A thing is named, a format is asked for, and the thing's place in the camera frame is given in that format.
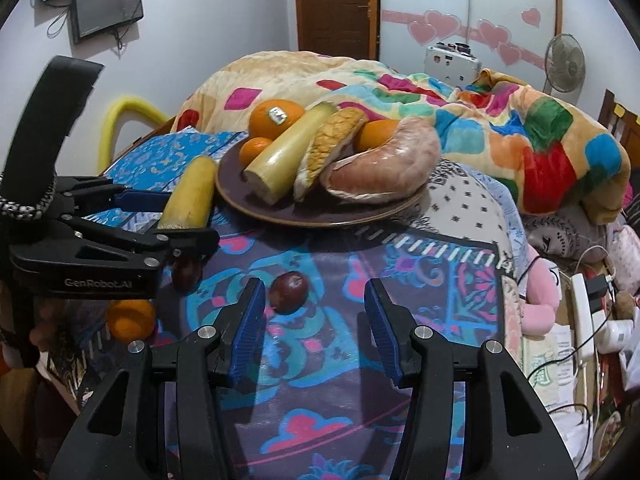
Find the white lotion bottle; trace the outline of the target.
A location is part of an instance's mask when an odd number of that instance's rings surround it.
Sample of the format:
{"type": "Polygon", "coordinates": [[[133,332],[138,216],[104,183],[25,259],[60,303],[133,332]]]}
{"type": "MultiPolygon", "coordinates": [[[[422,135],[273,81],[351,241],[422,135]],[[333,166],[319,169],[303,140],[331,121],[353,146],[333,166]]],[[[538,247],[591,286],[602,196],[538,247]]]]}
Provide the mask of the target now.
{"type": "Polygon", "coordinates": [[[596,335],[596,347],[601,354],[618,353],[625,348],[634,331],[633,320],[606,321],[596,335]]]}

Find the brown wooden door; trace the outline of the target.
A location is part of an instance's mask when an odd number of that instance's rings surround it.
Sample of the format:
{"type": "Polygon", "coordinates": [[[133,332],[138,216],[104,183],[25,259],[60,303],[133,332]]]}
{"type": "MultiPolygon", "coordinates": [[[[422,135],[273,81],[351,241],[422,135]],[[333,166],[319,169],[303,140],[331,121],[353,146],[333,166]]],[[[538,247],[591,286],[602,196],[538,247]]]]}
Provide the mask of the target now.
{"type": "Polygon", "coordinates": [[[378,58],[378,0],[295,0],[295,10],[299,50],[378,58]]]}

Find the colourful patchwork blanket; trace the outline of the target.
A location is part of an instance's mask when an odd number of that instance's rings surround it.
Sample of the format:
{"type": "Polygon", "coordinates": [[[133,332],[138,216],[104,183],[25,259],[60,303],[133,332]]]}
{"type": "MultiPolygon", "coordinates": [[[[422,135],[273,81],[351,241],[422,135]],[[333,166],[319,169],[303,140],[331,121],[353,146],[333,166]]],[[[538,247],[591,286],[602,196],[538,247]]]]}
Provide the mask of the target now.
{"type": "Polygon", "coordinates": [[[242,131],[254,108],[271,99],[354,106],[372,120],[423,116],[446,158],[504,184],[523,214],[582,203],[592,223],[605,224],[623,209],[630,161],[622,144],[574,105],[495,70],[461,89],[376,61],[262,51],[213,73],[172,128],[242,131]]]}

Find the white power strip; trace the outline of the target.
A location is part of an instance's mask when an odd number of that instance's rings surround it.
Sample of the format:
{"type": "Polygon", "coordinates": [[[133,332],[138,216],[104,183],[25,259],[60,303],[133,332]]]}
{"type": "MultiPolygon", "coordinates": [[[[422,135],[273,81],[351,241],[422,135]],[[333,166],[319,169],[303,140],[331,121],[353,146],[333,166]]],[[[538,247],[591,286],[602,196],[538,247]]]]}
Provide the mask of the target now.
{"type": "Polygon", "coordinates": [[[574,304],[575,342],[579,363],[587,363],[594,356],[593,324],[584,276],[580,273],[570,278],[574,304]]]}

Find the orange with white sticker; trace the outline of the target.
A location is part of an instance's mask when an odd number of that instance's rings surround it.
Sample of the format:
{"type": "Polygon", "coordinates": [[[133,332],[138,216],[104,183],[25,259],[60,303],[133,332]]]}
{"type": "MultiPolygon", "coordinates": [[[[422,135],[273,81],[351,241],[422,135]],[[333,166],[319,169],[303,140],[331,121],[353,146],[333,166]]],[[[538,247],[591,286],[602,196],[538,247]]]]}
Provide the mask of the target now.
{"type": "Polygon", "coordinates": [[[289,100],[272,99],[258,104],[250,113],[247,131],[252,138],[276,140],[305,114],[305,109],[289,100]]]}

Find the wooden bed headboard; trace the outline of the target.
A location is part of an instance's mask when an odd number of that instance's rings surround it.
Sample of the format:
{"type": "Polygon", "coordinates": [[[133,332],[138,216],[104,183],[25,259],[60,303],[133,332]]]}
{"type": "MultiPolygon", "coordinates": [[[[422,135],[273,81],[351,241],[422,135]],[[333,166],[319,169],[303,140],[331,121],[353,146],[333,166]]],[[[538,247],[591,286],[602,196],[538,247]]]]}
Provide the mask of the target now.
{"type": "Polygon", "coordinates": [[[639,115],[627,110],[616,101],[615,94],[606,89],[598,121],[608,128],[608,131],[623,145],[629,156],[631,168],[638,168],[640,165],[639,115]]]}

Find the dark red plum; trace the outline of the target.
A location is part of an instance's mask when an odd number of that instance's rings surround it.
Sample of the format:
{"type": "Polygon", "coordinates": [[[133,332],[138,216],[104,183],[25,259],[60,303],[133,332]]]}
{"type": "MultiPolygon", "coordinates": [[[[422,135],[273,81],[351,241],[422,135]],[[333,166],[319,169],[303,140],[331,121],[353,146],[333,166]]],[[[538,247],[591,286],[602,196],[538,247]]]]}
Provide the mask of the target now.
{"type": "Polygon", "coordinates": [[[269,304],[277,314],[290,314],[303,307],[309,294],[306,276],[288,271],[273,280],[269,287],[269,304]]]}
{"type": "Polygon", "coordinates": [[[177,260],[171,270],[172,286],[177,294],[192,294],[200,286],[202,275],[202,264],[198,260],[177,260]]]}

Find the frosted sliding wardrobe doors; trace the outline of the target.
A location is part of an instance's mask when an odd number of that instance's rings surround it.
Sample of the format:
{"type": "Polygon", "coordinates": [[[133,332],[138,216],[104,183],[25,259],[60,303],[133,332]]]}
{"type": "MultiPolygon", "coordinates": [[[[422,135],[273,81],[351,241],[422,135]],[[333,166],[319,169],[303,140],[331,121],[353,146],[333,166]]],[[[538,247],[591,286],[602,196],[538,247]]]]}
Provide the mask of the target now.
{"type": "Polygon", "coordinates": [[[461,42],[483,67],[541,88],[561,13],[561,0],[380,0],[378,58],[413,74],[424,70],[428,48],[461,42]]]}

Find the standing electric fan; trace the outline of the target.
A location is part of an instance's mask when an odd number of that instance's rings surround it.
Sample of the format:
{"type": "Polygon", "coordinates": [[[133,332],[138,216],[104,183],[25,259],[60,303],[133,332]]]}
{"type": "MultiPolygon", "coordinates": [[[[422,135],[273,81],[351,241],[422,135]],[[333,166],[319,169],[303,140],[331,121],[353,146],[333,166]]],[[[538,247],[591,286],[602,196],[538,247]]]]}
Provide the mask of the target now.
{"type": "Polygon", "coordinates": [[[571,34],[559,34],[548,43],[544,56],[544,90],[570,93],[582,86],[586,76],[584,51],[571,34]]]}

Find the white metal box device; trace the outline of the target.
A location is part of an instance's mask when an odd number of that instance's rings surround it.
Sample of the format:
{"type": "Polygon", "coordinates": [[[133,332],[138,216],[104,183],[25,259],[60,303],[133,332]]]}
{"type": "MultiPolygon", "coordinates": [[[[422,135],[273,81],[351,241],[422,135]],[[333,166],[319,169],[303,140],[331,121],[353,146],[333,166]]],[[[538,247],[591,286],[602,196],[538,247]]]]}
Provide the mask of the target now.
{"type": "Polygon", "coordinates": [[[472,84],[481,70],[482,63],[468,44],[445,44],[439,41],[426,49],[424,72],[448,86],[472,84]]]}

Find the small mandarin orange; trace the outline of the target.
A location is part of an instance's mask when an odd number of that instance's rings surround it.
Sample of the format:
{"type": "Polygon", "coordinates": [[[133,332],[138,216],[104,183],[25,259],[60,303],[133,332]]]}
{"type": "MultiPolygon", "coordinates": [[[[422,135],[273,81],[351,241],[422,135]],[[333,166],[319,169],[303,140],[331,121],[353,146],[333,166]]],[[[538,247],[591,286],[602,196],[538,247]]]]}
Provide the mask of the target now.
{"type": "Polygon", "coordinates": [[[156,325],[154,304],[148,300],[112,301],[106,310],[106,325],[123,344],[148,339],[156,325]]]}

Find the dark brown round plate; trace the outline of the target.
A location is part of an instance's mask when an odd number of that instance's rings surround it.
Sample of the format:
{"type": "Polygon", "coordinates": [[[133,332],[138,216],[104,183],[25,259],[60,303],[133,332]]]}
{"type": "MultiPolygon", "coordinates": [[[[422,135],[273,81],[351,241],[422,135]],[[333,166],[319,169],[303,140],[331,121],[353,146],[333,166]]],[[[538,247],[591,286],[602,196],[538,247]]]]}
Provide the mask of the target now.
{"type": "Polygon", "coordinates": [[[383,205],[342,203],[324,188],[315,188],[301,203],[288,192],[280,202],[269,206],[250,189],[239,164],[243,142],[234,144],[218,162],[217,194],[228,206],[249,217],[282,226],[300,228],[334,228],[380,221],[416,206],[426,193],[422,185],[411,196],[383,205]]]}

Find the large pomelo segment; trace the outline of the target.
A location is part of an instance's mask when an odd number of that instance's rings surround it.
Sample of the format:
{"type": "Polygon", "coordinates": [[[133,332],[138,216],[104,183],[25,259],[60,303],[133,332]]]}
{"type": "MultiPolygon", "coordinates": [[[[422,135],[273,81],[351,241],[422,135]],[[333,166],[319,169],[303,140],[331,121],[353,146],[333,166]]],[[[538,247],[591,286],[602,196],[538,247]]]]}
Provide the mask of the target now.
{"type": "Polygon", "coordinates": [[[320,184],[347,203],[403,200],[428,181],[441,152],[432,122],[420,116],[406,117],[382,145],[332,162],[320,174],[320,184]]]}

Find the large orange with sticker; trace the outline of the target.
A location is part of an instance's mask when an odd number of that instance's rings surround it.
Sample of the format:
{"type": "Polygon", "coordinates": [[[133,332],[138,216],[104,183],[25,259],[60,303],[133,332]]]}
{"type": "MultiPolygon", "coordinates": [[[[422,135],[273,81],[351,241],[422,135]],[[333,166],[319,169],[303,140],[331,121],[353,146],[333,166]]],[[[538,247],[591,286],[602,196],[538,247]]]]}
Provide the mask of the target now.
{"type": "Polygon", "coordinates": [[[361,153],[371,148],[378,148],[394,134],[398,124],[398,120],[395,119],[367,122],[354,137],[355,152],[361,153]]]}

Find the cream filled bread roll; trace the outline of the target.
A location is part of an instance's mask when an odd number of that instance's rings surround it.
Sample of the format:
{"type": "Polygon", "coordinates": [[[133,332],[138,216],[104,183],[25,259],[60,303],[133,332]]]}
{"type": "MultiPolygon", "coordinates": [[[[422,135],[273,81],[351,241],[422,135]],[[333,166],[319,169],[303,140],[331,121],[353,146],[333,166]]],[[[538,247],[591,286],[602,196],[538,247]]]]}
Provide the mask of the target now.
{"type": "Polygon", "coordinates": [[[357,107],[345,107],[331,115],[317,130],[297,170],[293,186],[296,202],[301,202],[316,185],[323,170],[352,143],[369,117],[357,107]]]}

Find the yellow foam tube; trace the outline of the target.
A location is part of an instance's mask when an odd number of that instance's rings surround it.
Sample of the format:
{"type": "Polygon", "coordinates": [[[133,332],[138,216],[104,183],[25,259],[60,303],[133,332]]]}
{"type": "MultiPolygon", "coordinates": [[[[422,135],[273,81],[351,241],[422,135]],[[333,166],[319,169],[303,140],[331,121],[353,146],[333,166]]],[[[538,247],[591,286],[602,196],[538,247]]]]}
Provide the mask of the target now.
{"type": "Polygon", "coordinates": [[[100,131],[98,147],[98,171],[111,165],[117,141],[119,124],[130,114],[146,120],[154,127],[165,125],[169,116],[159,108],[138,96],[122,96],[107,110],[100,131]]]}

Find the small wall monitor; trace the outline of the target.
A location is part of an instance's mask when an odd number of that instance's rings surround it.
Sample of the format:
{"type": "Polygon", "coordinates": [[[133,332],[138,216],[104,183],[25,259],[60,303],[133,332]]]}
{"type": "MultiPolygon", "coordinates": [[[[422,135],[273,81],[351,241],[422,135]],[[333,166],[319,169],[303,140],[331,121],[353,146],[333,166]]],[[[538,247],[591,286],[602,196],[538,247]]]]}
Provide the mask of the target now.
{"type": "Polygon", "coordinates": [[[142,0],[72,0],[70,28],[74,44],[129,28],[143,18],[142,0]]]}

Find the pink patterned pillow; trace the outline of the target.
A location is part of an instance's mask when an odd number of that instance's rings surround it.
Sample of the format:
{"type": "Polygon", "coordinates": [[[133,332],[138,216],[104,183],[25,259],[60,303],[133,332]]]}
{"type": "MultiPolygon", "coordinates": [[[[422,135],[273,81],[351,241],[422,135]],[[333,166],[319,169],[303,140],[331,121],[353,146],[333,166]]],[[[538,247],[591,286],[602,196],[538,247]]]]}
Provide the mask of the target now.
{"type": "Polygon", "coordinates": [[[639,237],[630,226],[613,232],[608,253],[614,266],[614,282],[619,290],[635,295],[640,285],[639,237]]]}

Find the pink plush toy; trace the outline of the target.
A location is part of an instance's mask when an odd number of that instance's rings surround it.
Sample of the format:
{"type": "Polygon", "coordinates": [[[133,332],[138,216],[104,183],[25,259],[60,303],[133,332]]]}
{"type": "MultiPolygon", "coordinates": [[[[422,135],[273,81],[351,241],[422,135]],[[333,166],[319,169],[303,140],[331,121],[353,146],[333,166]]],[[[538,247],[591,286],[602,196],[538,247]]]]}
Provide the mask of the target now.
{"type": "Polygon", "coordinates": [[[532,245],[527,246],[527,266],[520,279],[520,283],[526,285],[521,305],[522,333],[542,337],[552,330],[555,323],[560,294],[548,263],[532,245]]]}

